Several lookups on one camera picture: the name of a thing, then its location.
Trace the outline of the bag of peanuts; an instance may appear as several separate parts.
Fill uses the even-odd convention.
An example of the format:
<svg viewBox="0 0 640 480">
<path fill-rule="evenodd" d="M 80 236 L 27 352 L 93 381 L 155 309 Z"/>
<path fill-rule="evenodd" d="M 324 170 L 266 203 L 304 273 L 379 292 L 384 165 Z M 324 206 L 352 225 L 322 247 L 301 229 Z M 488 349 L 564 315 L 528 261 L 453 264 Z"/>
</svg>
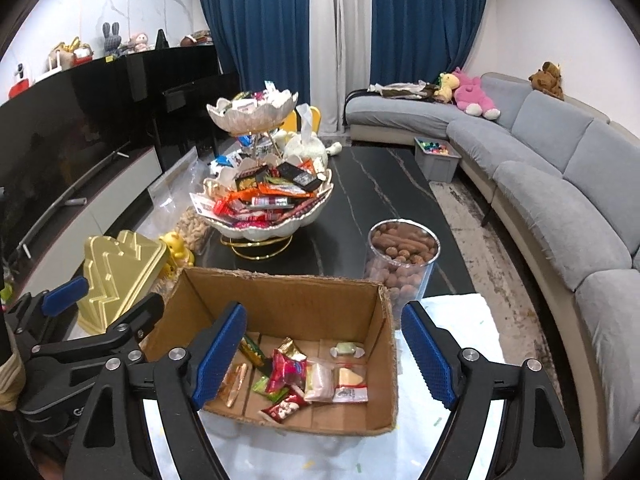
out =
<svg viewBox="0 0 640 480">
<path fill-rule="evenodd" d="M 186 247 L 194 255 L 199 256 L 204 252 L 213 227 L 196 212 L 193 206 L 189 206 L 177 221 L 175 231 L 181 236 Z"/>
</svg>

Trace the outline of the yellow plush toy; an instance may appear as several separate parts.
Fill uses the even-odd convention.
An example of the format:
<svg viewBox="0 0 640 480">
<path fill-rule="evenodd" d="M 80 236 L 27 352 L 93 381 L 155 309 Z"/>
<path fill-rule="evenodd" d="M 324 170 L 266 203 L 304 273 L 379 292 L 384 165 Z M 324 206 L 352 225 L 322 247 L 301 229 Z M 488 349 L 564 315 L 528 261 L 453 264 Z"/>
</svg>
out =
<svg viewBox="0 0 640 480">
<path fill-rule="evenodd" d="M 439 103 L 450 103 L 454 92 L 460 87 L 459 78 L 453 73 L 441 73 L 438 78 L 437 89 L 433 93 L 433 99 Z"/>
</svg>

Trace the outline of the patterned floor rug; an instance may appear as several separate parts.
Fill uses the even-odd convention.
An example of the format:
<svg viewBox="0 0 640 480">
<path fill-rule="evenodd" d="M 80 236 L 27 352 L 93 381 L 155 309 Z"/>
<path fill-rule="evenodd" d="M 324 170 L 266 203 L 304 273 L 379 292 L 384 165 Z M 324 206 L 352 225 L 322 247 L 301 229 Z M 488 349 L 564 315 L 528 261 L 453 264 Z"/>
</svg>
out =
<svg viewBox="0 0 640 480">
<path fill-rule="evenodd" d="M 431 191 L 444 213 L 472 283 L 488 303 L 506 362 L 535 358 L 559 388 L 552 353 L 540 324 L 542 306 L 518 248 L 498 220 L 482 221 L 489 209 L 468 181 L 432 182 Z"/>
</svg>

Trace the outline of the grey sectional sofa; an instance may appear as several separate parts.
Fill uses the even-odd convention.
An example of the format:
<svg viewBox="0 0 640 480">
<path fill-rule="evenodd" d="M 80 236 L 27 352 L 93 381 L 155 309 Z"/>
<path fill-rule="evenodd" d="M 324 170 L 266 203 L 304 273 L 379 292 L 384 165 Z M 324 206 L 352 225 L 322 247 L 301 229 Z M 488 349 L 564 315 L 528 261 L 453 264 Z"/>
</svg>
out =
<svg viewBox="0 0 640 480">
<path fill-rule="evenodd" d="M 610 470 L 639 429 L 639 143 L 598 110 L 525 80 L 480 78 L 498 118 L 360 90 L 358 140 L 450 142 L 544 294 L 573 375 L 590 474 Z"/>
</svg>

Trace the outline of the pale green candy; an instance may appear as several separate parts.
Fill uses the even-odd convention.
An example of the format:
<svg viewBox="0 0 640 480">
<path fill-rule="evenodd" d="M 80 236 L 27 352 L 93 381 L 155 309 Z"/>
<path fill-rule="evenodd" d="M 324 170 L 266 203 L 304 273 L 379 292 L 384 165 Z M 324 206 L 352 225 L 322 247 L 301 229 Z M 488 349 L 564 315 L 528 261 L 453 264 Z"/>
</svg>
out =
<svg viewBox="0 0 640 480">
<path fill-rule="evenodd" d="M 364 350 L 359 344 L 355 344 L 351 341 L 340 341 L 334 344 L 329 350 L 330 356 L 333 359 L 338 358 L 354 358 L 361 359 L 366 355 Z"/>
</svg>

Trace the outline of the white plush tissue holder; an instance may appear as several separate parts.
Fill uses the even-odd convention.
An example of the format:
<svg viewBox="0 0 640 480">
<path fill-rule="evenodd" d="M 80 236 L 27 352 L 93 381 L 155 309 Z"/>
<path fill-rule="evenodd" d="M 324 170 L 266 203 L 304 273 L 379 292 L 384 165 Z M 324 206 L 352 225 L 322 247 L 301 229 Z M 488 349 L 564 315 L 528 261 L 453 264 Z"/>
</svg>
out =
<svg viewBox="0 0 640 480">
<path fill-rule="evenodd" d="M 329 166 L 329 158 L 343 151 L 340 142 L 325 146 L 318 137 L 320 110 L 307 103 L 297 105 L 278 130 L 278 143 L 285 157 L 298 156 L 314 168 Z"/>
</svg>

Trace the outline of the white tiered snack tray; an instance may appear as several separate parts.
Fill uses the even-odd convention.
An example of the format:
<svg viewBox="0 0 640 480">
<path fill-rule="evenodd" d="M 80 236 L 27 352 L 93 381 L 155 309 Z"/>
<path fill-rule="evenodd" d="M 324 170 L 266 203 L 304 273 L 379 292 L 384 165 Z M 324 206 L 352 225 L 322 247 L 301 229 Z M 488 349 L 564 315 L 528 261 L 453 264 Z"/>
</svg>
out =
<svg viewBox="0 0 640 480">
<path fill-rule="evenodd" d="M 298 94 L 270 80 L 206 106 L 214 124 L 240 147 L 214 161 L 200 192 L 190 195 L 196 212 L 218 233 L 221 245 L 248 261 L 267 260 L 309 226 L 334 189 L 332 170 L 285 157 L 278 130 L 295 110 Z"/>
</svg>

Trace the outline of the pink plush toy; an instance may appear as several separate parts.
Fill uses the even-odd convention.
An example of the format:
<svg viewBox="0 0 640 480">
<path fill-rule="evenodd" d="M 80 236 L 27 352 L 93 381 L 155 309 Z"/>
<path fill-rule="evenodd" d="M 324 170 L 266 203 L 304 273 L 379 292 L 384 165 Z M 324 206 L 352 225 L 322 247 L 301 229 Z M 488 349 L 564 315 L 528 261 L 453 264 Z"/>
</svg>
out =
<svg viewBox="0 0 640 480">
<path fill-rule="evenodd" d="M 480 77 L 470 77 L 457 67 L 452 74 L 458 78 L 459 87 L 454 90 L 457 108 L 470 116 L 497 120 L 501 112 L 494 101 L 482 89 Z"/>
</svg>

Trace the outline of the grey bunny plush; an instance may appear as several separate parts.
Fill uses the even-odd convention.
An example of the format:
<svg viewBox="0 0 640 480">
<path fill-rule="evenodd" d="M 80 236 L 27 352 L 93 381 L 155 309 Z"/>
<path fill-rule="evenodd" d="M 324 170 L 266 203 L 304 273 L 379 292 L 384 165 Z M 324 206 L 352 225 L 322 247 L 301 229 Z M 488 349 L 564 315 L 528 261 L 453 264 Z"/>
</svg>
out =
<svg viewBox="0 0 640 480">
<path fill-rule="evenodd" d="M 119 24 L 117 22 L 114 22 L 113 24 L 104 23 L 102 26 L 102 32 L 105 55 L 115 55 L 122 44 L 122 37 L 119 35 Z"/>
</svg>

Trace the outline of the red pink snack bag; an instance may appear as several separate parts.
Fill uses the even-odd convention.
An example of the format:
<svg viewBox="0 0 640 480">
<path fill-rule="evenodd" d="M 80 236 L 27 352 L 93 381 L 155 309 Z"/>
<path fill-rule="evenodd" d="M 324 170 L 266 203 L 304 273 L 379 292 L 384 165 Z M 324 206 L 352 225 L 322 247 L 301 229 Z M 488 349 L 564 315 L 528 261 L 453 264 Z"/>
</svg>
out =
<svg viewBox="0 0 640 480">
<path fill-rule="evenodd" d="M 303 388 L 306 382 L 306 359 L 291 359 L 279 350 L 274 350 L 271 364 L 269 391 L 278 390 L 284 386 Z"/>
</svg>

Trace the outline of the small red candy packet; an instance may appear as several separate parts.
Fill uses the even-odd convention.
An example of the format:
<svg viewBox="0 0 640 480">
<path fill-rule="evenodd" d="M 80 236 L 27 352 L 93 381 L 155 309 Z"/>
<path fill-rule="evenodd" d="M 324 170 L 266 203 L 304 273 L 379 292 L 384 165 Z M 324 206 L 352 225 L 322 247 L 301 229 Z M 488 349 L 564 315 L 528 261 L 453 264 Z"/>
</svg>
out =
<svg viewBox="0 0 640 480">
<path fill-rule="evenodd" d="M 310 403 L 304 399 L 301 394 L 291 391 L 284 396 L 279 402 L 263 408 L 259 411 L 259 416 L 266 422 L 282 425 L 288 418 L 296 414 L 303 408 L 309 406 Z"/>
</svg>

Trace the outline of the blue curtain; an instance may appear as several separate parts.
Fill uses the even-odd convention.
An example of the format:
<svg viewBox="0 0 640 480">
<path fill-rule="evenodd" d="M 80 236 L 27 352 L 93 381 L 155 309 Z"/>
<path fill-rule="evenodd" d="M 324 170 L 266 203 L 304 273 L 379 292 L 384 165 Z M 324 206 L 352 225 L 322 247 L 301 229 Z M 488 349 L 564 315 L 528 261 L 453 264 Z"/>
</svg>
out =
<svg viewBox="0 0 640 480">
<path fill-rule="evenodd" d="M 368 84 L 464 65 L 486 0 L 200 0 L 221 67 L 245 90 L 264 81 L 325 112 Z"/>
</svg>

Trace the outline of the yellow green snack packet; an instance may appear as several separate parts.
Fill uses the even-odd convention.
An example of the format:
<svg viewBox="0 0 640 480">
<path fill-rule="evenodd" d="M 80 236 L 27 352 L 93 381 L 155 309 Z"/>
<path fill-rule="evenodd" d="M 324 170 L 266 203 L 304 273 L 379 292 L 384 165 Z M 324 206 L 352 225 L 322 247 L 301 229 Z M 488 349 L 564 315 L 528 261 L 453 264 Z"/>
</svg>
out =
<svg viewBox="0 0 640 480">
<path fill-rule="evenodd" d="M 262 376 L 252 385 L 252 391 L 267 399 L 271 404 L 279 403 L 290 391 L 288 386 L 284 386 L 278 390 L 269 391 L 269 378 Z"/>
</svg>

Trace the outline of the light blue tablecloth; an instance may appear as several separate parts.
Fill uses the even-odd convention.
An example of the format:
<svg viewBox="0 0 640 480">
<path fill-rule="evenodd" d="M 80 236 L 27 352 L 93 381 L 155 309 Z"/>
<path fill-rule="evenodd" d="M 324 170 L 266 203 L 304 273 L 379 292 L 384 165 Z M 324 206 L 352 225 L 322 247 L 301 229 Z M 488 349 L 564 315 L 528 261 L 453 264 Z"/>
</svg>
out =
<svg viewBox="0 0 640 480">
<path fill-rule="evenodd" d="M 424 298 L 434 323 L 449 330 L 461 347 L 504 362 L 499 334 L 481 294 Z M 201 421 L 230 479 L 417 479 L 449 411 L 432 399 L 400 330 L 396 427 L 378 437 L 323 437 L 255 427 L 200 411 Z M 155 401 L 143 401 L 160 478 L 180 479 L 161 427 Z M 492 401 L 469 479 L 485 479 L 497 441 L 502 401 Z"/>
</svg>

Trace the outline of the grey storage bin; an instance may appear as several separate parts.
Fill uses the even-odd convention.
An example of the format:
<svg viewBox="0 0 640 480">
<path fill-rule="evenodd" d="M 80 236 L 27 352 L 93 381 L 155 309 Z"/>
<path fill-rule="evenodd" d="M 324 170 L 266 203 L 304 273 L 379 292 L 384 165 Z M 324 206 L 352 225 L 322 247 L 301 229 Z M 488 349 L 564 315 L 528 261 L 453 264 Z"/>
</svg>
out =
<svg viewBox="0 0 640 480">
<path fill-rule="evenodd" d="M 427 181 L 450 183 L 461 155 L 446 141 L 414 138 L 414 159 Z"/>
</svg>

